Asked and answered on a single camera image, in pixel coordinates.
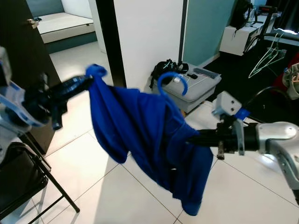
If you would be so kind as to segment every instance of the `white floor tile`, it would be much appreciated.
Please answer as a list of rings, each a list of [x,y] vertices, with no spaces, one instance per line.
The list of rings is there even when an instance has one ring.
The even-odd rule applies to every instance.
[[[217,161],[207,181],[197,216],[179,216],[183,224],[296,224],[299,209],[257,182]]]
[[[210,102],[210,101],[205,100],[205,101],[203,102],[203,104],[205,104],[205,105],[207,105],[207,106],[213,108],[213,103]]]
[[[179,220],[176,220],[174,224],[181,224]]]
[[[68,207],[51,224],[172,224],[167,211],[121,165],[113,169],[76,204],[79,214]]]
[[[88,92],[70,99],[67,108],[68,112],[62,116],[63,128],[55,132],[46,156],[93,128]]]
[[[94,133],[94,130],[93,130],[93,129],[90,130],[88,133],[89,133],[95,140],[97,140],[97,137],[95,136],[95,133]]]
[[[38,215],[36,207],[32,200],[28,200],[19,208],[14,210],[8,216],[0,221],[1,224],[27,224]],[[41,218],[36,220],[34,224],[43,224]]]
[[[51,154],[46,160],[52,166],[52,175],[73,200],[117,165],[88,133]],[[41,211],[60,196],[60,192],[49,182],[44,190],[33,197],[33,201]],[[60,201],[42,216],[43,221],[48,223],[68,205],[66,200]]]
[[[181,201],[172,198],[172,193],[160,187],[156,182],[150,179],[137,165],[132,156],[129,156],[123,165],[140,183],[149,190],[175,217],[178,217],[182,211]]]
[[[245,156],[226,154],[225,162],[276,194],[297,205],[278,163],[257,152],[246,152]]]
[[[59,51],[50,57],[61,81],[84,75],[85,69],[95,63],[107,69],[108,74],[103,79],[107,84],[113,84],[107,54],[101,52],[98,42]]]
[[[245,122],[247,122],[247,123],[258,123],[257,121],[255,121],[255,120],[253,120],[251,118],[246,118]]]
[[[212,107],[208,102],[204,102],[188,114],[185,120],[188,125],[197,130],[215,129],[219,122],[219,120],[212,115]]]

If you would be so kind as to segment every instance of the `white hanger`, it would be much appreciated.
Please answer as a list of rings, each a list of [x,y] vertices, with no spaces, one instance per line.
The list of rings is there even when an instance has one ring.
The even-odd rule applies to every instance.
[[[279,55],[279,53],[281,52],[281,50],[279,50],[278,48],[278,42],[280,40],[280,38],[284,35],[284,33],[278,38],[277,42],[276,42],[276,47],[275,48],[272,48],[273,47],[273,44],[275,42],[275,39],[277,37],[278,33],[276,33],[273,41],[272,41],[272,44],[270,46],[270,48],[268,49],[268,51],[264,54],[264,56],[261,58],[261,60],[255,65],[255,67],[253,68],[253,70],[251,71],[251,73],[249,74],[248,78],[251,78],[253,77],[254,75],[256,75],[258,72],[260,72],[262,69],[264,69],[265,67],[283,59],[285,56],[283,55],[282,57],[280,57],[279,59],[273,61],[277,55]],[[264,61],[270,59],[263,67],[259,67],[262,63],[264,63]]]

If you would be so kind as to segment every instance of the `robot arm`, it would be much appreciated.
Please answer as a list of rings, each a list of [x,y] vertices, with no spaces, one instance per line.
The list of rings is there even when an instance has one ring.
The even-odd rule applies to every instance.
[[[276,157],[285,179],[299,204],[299,127],[288,122],[271,124],[250,123],[236,117],[241,104],[227,92],[222,92],[213,102],[212,114],[220,119],[216,130],[200,130],[199,136],[190,142],[218,147],[217,158],[223,160],[225,153],[258,151]]]
[[[11,76],[8,56],[0,46],[0,164],[10,143],[31,127],[42,127],[51,118],[53,129],[60,129],[67,101],[93,82],[92,77],[77,76],[47,90],[25,91]]]
[[[61,128],[67,101],[93,82],[92,77],[78,76],[48,90],[25,91],[10,80],[11,76],[8,56],[0,47],[0,164],[13,139],[32,126],[43,126],[52,118],[53,129]],[[238,118],[242,105],[235,98],[222,92],[213,103],[212,113],[220,120],[217,129],[200,130],[189,142],[218,147],[221,160],[225,153],[236,151],[239,155],[245,151],[274,155],[299,204],[299,127],[287,122],[244,127]]]

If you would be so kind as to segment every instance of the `tiled floor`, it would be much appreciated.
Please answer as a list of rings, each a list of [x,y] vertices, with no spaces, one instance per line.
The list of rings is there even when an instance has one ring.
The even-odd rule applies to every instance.
[[[72,57],[67,51],[62,55],[63,58]],[[56,53],[51,57],[61,56]],[[60,60],[54,60],[55,66],[66,71]],[[68,106],[63,128],[66,131],[55,134],[46,160],[52,166],[51,173],[81,212],[76,214],[67,201],[62,200],[36,223],[298,223],[299,207],[272,157],[257,153],[246,153],[244,157],[230,154],[226,155],[225,161],[215,157],[199,214],[191,217],[182,212],[179,200],[173,199],[171,193],[157,186],[139,169],[130,155],[122,165],[108,157],[92,130],[87,93],[74,98]],[[186,121],[196,129],[215,128],[217,120],[211,110],[211,103],[205,102],[188,115]],[[212,151],[215,154],[217,149],[212,148]],[[49,183],[1,223],[27,223],[58,197],[59,192]]]

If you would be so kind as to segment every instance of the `blue plastic part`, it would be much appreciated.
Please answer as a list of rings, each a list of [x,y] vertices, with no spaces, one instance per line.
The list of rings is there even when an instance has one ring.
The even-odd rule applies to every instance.
[[[174,71],[168,71],[168,72],[164,73],[163,75],[161,75],[158,79],[157,86],[158,86],[158,90],[159,90],[161,95],[163,95],[163,96],[167,95],[162,89],[162,81],[163,81],[163,79],[165,79],[167,77],[177,77],[177,78],[179,78],[182,81],[183,85],[184,85],[184,91],[182,93],[182,96],[184,96],[187,93],[188,84],[187,84],[186,80],[183,77],[181,77],[178,73],[176,73]]]
[[[97,64],[92,64],[92,65],[88,66],[88,68],[86,69],[85,76],[98,75],[100,77],[103,77],[106,74],[107,74],[107,70],[104,67],[99,66]]]
[[[244,120],[250,115],[250,112],[244,108],[241,108],[236,114],[235,117],[241,120]]]

